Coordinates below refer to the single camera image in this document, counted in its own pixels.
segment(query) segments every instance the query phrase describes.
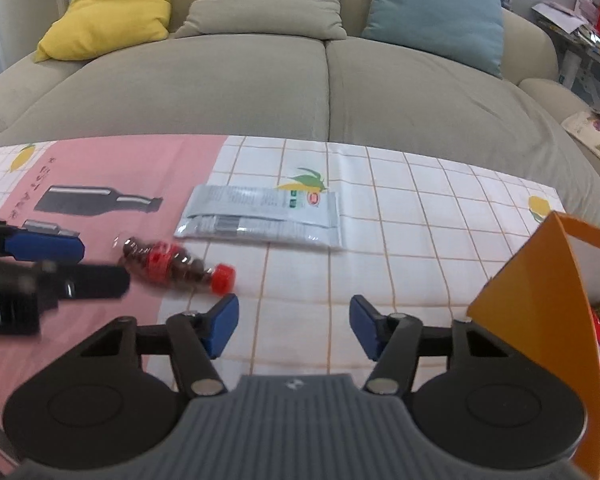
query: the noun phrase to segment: red bottle cap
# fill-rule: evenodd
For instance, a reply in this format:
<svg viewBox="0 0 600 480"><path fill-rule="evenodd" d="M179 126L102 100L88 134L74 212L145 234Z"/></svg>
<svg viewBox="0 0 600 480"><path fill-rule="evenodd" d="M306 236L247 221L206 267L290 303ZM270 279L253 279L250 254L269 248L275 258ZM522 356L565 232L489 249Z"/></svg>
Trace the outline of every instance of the red bottle cap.
<svg viewBox="0 0 600 480"><path fill-rule="evenodd" d="M211 292L224 296L234 290L234 285L235 269L225 264L218 265L211 274Z"/></svg>

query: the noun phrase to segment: white plastic packet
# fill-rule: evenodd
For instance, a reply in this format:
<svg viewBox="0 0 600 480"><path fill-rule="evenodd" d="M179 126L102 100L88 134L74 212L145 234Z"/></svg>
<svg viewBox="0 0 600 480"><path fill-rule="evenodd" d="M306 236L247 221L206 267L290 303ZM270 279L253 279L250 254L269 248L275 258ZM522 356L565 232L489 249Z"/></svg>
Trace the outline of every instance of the white plastic packet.
<svg viewBox="0 0 600 480"><path fill-rule="evenodd" d="M338 197L331 191L197 186L174 235L342 247Z"/></svg>

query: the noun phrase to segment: sofa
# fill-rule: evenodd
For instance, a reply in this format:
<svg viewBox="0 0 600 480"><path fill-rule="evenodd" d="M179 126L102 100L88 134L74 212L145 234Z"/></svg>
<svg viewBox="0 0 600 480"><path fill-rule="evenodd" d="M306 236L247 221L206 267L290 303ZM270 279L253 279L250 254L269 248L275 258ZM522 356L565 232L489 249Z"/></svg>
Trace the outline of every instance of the sofa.
<svg viewBox="0 0 600 480"><path fill-rule="evenodd" d="M219 34L91 62L26 57L0 75L0 146L85 136L240 134L365 144L555 187L600 226L600 163L560 127L587 105L554 80L550 38L504 13L503 79L359 38L371 0L341 0L348 38ZM172 0L170 32L192 0Z"/></svg>

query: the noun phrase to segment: white grid tablecloth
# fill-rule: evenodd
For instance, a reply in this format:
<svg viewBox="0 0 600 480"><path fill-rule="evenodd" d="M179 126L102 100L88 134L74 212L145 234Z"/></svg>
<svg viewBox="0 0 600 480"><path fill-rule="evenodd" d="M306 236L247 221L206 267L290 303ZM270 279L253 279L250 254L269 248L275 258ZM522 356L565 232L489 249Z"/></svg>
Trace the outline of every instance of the white grid tablecloth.
<svg viewBox="0 0 600 480"><path fill-rule="evenodd" d="M350 373L362 384L370 362L349 327L349 300L363 294L382 313L405 312L449 326L538 227L530 196L563 211L550 187L421 155L363 146L229 137L208 184L275 187L299 168L340 193L343 251L269 244L187 242L211 263L237 269L240 323L216 368L233 388L242 374ZM205 312L205 294L163 300L158 322ZM173 384L168 358L148 370ZM445 370L423 358L415 386Z"/></svg>

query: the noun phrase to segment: blue tool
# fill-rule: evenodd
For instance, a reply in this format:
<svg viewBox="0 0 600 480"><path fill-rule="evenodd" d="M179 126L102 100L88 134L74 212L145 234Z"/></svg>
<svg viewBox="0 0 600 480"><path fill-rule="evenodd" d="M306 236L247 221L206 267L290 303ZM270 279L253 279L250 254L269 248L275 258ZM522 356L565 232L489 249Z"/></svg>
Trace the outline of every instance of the blue tool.
<svg viewBox="0 0 600 480"><path fill-rule="evenodd" d="M0 220L0 256L20 262L78 263L84 258L84 244L77 236L32 232Z"/></svg>
<svg viewBox="0 0 600 480"><path fill-rule="evenodd" d="M363 296L356 295L349 304L349 325L366 357L378 361L393 333L387 316L380 314Z"/></svg>
<svg viewBox="0 0 600 480"><path fill-rule="evenodd" d="M235 294L227 294L206 314L196 316L194 327L210 359L217 359L222 355L224 347L238 326L239 318L240 307Z"/></svg>

